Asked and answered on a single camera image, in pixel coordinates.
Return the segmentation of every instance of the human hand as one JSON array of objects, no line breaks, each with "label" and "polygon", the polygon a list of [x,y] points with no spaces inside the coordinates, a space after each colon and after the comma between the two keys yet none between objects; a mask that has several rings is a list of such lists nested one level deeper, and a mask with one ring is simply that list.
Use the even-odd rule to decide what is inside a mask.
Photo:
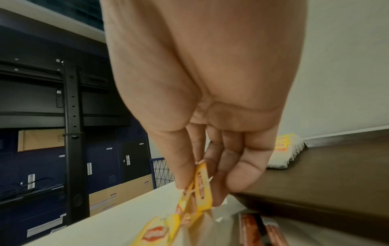
[{"label": "human hand", "polygon": [[[205,160],[214,206],[265,171],[304,39],[305,0],[101,0],[118,91],[175,174]],[[210,144],[204,154],[205,131]]]}]

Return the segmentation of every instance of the red logo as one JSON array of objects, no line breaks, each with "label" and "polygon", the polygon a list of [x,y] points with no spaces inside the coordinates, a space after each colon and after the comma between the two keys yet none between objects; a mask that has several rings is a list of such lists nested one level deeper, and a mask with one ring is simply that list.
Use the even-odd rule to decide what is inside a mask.
[{"label": "red logo", "polygon": [[200,172],[197,173],[197,177],[199,179],[199,192],[200,192],[200,196],[201,196],[201,199],[204,199],[204,184],[203,184],[203,179],[201,177],[201,173]]},{"label": "red logo", "polygon": [[167,231],[167,227],[155,227],[153,229],[147,230],[142,239],[149,242],[153,242],[158,239],[164,238]]}]

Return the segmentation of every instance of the black metal stand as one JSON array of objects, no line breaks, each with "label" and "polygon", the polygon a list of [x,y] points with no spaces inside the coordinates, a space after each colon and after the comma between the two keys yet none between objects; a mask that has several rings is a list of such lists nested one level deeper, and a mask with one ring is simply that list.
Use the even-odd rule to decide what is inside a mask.
[{"label": "black metal stand", "polygon": [[89,217],[87,195],[87,166],[83,151],[83,114],[77,68],[64,65],[65,150],[66,150],[66,224],[71,225]]}]

